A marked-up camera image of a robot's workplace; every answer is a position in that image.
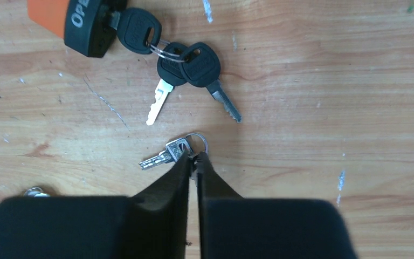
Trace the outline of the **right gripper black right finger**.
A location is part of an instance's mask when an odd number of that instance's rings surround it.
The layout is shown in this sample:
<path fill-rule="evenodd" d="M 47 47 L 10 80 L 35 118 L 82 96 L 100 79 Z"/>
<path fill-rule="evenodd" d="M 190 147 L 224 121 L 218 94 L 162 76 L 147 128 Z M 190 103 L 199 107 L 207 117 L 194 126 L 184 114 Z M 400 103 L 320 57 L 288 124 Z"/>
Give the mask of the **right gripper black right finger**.
<path fill-rule="evenodd" d="M 320 199 L 245 198 L 196 158 L 201 258 L 357 258 L 339 211 Z"/>

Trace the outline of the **black head key bunch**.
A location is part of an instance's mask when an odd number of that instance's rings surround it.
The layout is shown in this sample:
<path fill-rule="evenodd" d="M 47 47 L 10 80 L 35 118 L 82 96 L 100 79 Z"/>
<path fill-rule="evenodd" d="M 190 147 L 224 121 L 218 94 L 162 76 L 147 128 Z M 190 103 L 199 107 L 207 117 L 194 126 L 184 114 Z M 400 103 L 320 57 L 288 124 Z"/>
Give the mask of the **black head key bunch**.
<path fill-rule="evenodd" d="M 152 13 L 140 8 L 113 12 L 109 25 L 117 31 L 120 43 L 128 50 L 158 55 L 160 81 L 154 91 L 155 101 L 148 112 L 148 126 L 156 121 L 169 93 L 186 83 L 207 89 L 237 123 L 242 121 L 242 115 L 222 88 L 220 60 L 208 44 L 197 42 L 185 46 L 161 40 L 161 23 Z"/>

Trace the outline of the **silver key pair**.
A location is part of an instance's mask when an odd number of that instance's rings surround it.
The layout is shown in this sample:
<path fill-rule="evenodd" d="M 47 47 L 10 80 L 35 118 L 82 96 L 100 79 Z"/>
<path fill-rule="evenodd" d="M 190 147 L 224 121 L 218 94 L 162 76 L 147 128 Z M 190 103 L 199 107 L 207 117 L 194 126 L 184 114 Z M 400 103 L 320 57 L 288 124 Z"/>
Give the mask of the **silver key pair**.
<path fill-rule="evenodd" d="M 156 156 L 139 162 L 139 166 L 142 170 L 145 171 L 164 163 L 177 162 L 184 153 L 187 153 L 189 158 L 194 158 L 196 155 L 192 150 L 188 140 L 188 137 L 190 136 L 199 137 L 204 144 L 205 152 L 208 153 L 208 143 L 206 141 L 206 138 L 200 133 L 192 132 L 188 133 L 182 138 L 178 138 L 166 143 L 165 149 L 163 151 L 159 152 L 159 154 Z"/>

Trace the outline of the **brass padlock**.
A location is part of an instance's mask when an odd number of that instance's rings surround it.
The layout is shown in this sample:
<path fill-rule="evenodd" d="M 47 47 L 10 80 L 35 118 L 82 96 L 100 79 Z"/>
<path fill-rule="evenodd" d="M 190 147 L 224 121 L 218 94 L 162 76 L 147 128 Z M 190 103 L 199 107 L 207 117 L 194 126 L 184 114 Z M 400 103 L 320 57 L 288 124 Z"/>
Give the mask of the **brass padlock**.
<path fill-rule="evenodd" d="M 38 186 L 27 189 L 23 196 L 27 197 L 50 197 L 50 194 L 46 193 L 42 188 Z"/>

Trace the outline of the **orange black padlock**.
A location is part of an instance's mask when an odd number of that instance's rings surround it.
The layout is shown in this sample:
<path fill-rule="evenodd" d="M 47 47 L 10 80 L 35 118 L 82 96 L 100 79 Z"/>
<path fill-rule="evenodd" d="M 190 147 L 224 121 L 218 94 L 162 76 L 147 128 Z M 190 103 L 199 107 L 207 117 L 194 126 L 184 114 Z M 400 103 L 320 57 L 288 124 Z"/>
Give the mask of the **orange black padlock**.
<path fill-rule="evenodd" d="M 121 0 L 27 0 L 31 20 L 86 57 L 102 58 L 116 37 L 112 20 L 128 2 Z"/>

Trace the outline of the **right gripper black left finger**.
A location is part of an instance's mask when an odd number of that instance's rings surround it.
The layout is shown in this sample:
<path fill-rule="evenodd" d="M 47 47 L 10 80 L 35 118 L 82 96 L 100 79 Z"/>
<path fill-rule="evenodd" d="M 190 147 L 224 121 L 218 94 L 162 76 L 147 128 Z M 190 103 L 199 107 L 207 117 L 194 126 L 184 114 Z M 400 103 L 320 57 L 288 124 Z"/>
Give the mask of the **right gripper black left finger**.
<path fill-rule="evenodd" d="M 14 196 L 0 258 L 184 258 L 190 158 L 134 196 Z"/>

